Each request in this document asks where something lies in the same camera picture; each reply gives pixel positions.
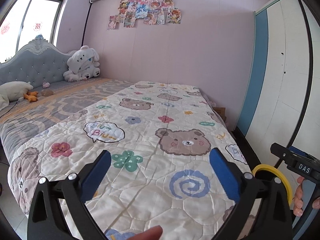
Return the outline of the person's right hand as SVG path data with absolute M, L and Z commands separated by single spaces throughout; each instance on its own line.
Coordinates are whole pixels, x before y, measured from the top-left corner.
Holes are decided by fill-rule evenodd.
M 297 189 L 296 189 L 296 192 L 295 192 L 295 196 L 294 196 L 294 199 L 293 199 L 293 203 L 294 203 L 294 206 L 293 206 L 293 214 L 297 217 L 301 217 L 302 214 L 303 214 L 303 200 L 302 200 L 302 196 L 303 196 L 303 189 L 302 189 L 302 183 L 303 181 L 305 180 L 304 177 L 299 177 L 297 179 L 297 183 L 299 184 Z M 317 198 L 314 202 L 313 202 L 313 205 L 312 207 L 314 209 L 319 209 L 320 207 L 320 200 L 319 198 Z

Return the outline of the person's left hand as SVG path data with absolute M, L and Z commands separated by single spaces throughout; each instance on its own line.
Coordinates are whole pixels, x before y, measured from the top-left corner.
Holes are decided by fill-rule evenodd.
M 150 228 L 149 230 L 134 235 L 128 238 L 128 240 L 159 240 L 162 233 L 163 229 L 160 225 L 158 225 Z

